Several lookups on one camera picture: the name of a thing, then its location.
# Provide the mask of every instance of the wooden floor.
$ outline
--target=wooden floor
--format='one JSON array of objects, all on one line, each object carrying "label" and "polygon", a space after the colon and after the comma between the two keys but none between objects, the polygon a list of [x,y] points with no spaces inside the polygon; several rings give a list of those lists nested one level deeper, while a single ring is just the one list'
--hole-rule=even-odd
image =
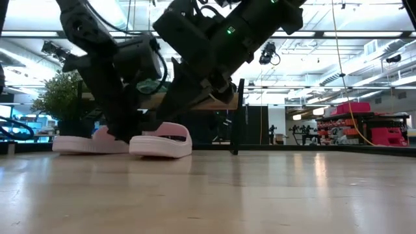
[{"label": "wooden floor", "polygon": [[195,151],[0,160],[0,233],[398,234],[416,230],[416,159]]}]

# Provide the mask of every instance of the white sole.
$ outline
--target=white sole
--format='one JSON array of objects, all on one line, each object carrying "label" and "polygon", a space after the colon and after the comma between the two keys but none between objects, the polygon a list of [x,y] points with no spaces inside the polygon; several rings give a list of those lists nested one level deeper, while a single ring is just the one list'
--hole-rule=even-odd
[{"label": "white sole", "polygon": [[134,136],[130,140],[129,153],[178,159],[192,153],[192,142],[178,142],[159,136]]},{"label": "white sole", "polygon": [[57,136],[52,150],[59,153],[128,153],[129,145],[122,141],[99,141],[77,136]]}]

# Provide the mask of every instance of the potted plant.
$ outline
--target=potted plant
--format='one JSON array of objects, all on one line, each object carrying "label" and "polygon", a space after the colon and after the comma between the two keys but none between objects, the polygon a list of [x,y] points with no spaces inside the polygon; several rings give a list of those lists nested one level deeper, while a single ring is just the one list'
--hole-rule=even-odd
[{"label": "potted plant", "polygon": [[[54,78],[45,81],[45,92],[33,101],[31,110],[48,114],[58,120],[62,136],[91,137],[94,123],[82,121],[82,117],[92,111],[96,105],[93,101],[77,96],[82,78],[77,71],[58,72]],[[83,83],[83,92],[88,89]]]}]

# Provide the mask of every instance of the pink slide sandal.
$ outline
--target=pink slide sandal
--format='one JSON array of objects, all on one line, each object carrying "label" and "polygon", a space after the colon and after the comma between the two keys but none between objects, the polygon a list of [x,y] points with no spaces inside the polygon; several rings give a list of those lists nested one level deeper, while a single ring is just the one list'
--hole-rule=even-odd
[{"label": "pink slide sandal", "polygon": [[[165,138],[176,136],[185,138],[185,141]],[[144,132],[143,136],[134,136],[130,140],[129,152],[133,155],[178,159],[192,153],[192,139],[185,126],[164,122],[154,132]]]},{"label": "pink slide sandal", "polygon": [[107,133],[106,126],[100,127],[92,138],[78,136],[57,136],[52,150],[59,153],[129,153],[129,145],[122,140],[115,140]]}]

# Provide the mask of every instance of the green plant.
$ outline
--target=green plant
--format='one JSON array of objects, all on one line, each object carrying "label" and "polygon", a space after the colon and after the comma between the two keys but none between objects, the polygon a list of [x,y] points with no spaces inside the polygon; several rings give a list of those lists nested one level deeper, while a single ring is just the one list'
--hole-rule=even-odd
[{"label": "green plant", "polygon": [[[93,101],[83,99],[78,110],[77,89],[81,76],[76,71],[58,72],[54,78],[45,81],[45,92],[33,101],[31,110],[51,115],[60,121],[80,120],[96,106]],[[83,92],[87,92],[83,83]]]}]

